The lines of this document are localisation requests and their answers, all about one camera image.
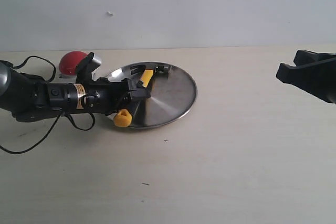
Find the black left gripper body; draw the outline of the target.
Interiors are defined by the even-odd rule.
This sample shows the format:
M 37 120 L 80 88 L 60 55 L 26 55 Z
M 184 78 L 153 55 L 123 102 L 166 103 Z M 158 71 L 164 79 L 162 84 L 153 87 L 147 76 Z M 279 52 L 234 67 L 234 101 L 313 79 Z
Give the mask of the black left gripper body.
M 36 87 L 35 112 L 40 116 L 56 116 L 59 112 L 110 115 L 129 102 L 130 91 L 129 79 L 41 84 Z

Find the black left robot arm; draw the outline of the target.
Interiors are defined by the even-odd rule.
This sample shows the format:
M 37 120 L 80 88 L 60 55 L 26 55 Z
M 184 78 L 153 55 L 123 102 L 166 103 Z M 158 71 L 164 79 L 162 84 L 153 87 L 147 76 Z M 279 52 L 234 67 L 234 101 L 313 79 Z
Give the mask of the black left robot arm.
M 93 60 L 84 59 L 76 66 L 75 83 L 54 83 L 19 73 L 1 61 L 1 109 L 18 122 L 36 122 L 72 114 L 110 115 L 150 97 L 147 88 L 137 87 L 128 78 L 93 80 L 97 67 Z

